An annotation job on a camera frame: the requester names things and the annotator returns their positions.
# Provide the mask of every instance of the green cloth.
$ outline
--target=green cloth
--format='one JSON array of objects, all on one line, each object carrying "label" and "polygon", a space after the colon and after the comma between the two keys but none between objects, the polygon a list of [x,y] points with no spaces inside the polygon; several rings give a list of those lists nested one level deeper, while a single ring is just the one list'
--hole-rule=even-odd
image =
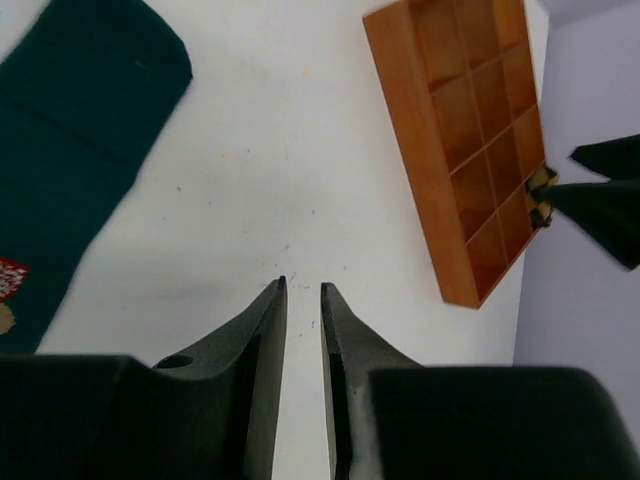
[{"label": "green cloth", "polygon": [[140,0],[53,0],[0,66],[0,287],[3,259],[29,269],[0,352],[36,350],[191,79]]},{"label": "green cloth", "polygon": [[623,267],[640,266],[640,135],[583,145],[571,159],[608,182],[552,186],[541,199],[562,212]]}]

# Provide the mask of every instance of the orange wooden tray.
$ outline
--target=orange wooden tray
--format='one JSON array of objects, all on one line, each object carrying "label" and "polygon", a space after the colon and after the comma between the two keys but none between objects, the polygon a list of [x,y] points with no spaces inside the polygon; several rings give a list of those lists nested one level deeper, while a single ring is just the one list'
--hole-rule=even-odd
[{"label": "orange wooden tray", "polygon": [[522,0],[401,0],[364,18],[446,302],[479,308],[533,239],[545,162]]}]

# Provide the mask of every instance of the white surface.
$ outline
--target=white surface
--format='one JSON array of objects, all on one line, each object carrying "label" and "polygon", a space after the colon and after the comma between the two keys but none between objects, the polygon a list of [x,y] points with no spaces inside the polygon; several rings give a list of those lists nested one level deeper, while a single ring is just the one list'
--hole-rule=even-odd
[{"label": "white surface", "polygon": [[[639,19],[640,4],[628,5],[549,35],[543,116],[562,183],[602,181],[567,159],[578,145],[640,132]],[[639,291],[640,270],[625,271],[558,213],[527,252],[515,359],[596,375],[640,447]]]},{"label": "white surface", "polygon": [[536,77],[538,99],[542,98],[542,84],[547,57],[547,37],[549,35],[549,14],[536,0],[526,0],[527,26],[533,60],[533,73]]},{"label": "white surface", "polygon": [[[321,282],[419,362],[512,362],[522,261],[480,311],[441,301],[361,22],[378,1],[149,3],[185,41],[195,80],[40,352],[150,364],[287,275],[276,480],[329,478]],[[34,4],[0,0],[2,26],[24,28]],[[539,67],[548,19],[530,7]]]}]

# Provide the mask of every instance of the red patterned patch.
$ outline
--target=red patterned patch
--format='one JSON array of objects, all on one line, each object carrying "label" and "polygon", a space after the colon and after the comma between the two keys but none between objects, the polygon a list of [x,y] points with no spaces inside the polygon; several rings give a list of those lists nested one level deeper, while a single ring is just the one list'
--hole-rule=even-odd
[{"label": "red patterned patch", "polygon": [[29,267],[0,257],[0,302],[18,293],[30,270]]}]

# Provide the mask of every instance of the light purple wall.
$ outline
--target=light purple wall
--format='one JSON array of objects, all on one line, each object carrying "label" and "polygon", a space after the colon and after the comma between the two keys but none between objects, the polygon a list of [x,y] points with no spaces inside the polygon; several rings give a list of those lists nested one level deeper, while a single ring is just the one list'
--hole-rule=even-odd
[{"label": "light purple wall", "polygon": [[555,26],[566,25],[597,13],[638,0],[539,0],[551,14]]},{"label": "light purple wall", "polygon": [[[549,34],[542,99],[549,163],[597,180],[578,145],[640,133],[640,4]],[[640,270],[626,273],[556,214],[529,248],[515,362],[583,367],[613,393],[640,446]]]}]

